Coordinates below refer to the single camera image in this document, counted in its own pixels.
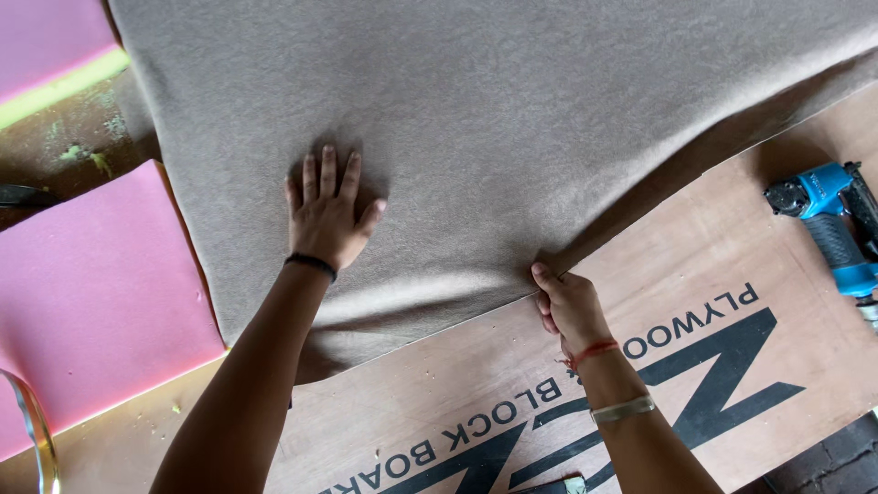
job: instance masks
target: silver bangle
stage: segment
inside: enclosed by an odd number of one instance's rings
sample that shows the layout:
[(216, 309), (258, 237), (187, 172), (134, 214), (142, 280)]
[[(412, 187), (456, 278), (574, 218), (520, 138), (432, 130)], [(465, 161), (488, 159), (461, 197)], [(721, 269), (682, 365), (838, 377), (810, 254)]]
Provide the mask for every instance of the silver bangle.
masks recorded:
[(652, 396), (640, 396), (629, 402), (619, 403), (598, 410), (592, 410), (592, 420), (596, 424), (601, 422), (613, 422), (622, 418), (637, 415), (638, 413), (646, 413), (656, 409), (656, 403), (652, 401)]

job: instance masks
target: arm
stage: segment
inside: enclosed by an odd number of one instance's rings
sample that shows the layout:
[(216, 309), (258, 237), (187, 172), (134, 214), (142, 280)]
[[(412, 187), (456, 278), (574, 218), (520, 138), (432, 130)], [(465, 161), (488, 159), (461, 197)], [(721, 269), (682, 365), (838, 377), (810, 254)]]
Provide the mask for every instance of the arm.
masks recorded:
[[(288, 180), (294, 252), (336, 271), (349, 266), (386, 207), (375, 201), (354, 221), (360, 156), (351, 154), (338, 196), (335, 151), (323, 149), (320, 186), (305, 159), (302, 193)], [(310, 265), (281, 269), (263, 305), (183, 422), (162, 461), (152, 493), (262, 492), (284, 428), (299, 353), (331, 279)]]
[[(542, 289), (536, 304), (543, 327), (561, 335), (568, 358), (597, 340), (612, 338), (591, 281), (570, 273), (556, 277), (540, 263), (532, 271)], [(585, 358), (577, 371), (593, 410), (649, 394), (617, 348)], [(722, 492), (658, 409), (603, 422), (598, 430), (626, 494)]]

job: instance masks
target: pneumatic nail gun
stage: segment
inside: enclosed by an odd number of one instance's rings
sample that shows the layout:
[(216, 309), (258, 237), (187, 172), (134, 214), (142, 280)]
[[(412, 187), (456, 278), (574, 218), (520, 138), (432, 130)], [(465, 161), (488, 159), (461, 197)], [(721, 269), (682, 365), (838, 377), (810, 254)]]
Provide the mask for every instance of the pneumatic nail gun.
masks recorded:
[[(775, 214), (801, 218), (832, 269), (842, 295), (857, 299), (863, 319), (878, 333), (878, 203), (860, 175), (860, 163), (827, 163), (768, 187), (763, 195)], [(858, 243), (842, 215), (849, 214)], [(860, 249), (863, 245), (866, 252)]]

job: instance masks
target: hand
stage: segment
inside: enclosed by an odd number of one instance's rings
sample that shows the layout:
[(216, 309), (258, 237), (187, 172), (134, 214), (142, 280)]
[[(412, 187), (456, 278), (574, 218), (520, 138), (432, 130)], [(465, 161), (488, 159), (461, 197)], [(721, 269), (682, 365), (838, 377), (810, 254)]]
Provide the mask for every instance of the hand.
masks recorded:
[(534, 263), (530, 271), (541, 288), (536, 306), (543, 327), (561, 334), (561, 350), (568, 359), (599, 339), (613, 337), (591, 281), (568, 272), (557, 277), (543, 263)]
[(335, 195), (335, 148), (323, 148), (320, 184), (314, 155), (305, 156), (302, 166), (302, 193), (286, 179), (286, 200), (290, 204), (290, 248), (331, 265), (336, 271), (350, 266), (360, 255), (372, 230), (381, 220), (387, 201), (375, 200), (354, 221), (354, 199), (360, 187), (362, 159), (350, 153), (338, 195)]

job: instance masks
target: dark floor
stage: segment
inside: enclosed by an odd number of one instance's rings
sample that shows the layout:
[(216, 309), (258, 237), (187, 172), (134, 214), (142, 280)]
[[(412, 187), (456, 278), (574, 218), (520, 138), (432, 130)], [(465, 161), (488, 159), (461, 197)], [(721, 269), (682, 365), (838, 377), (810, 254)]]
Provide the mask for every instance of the dark floor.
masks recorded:
[(878, 420), (868, 413), (735, 494), (878, 493)]

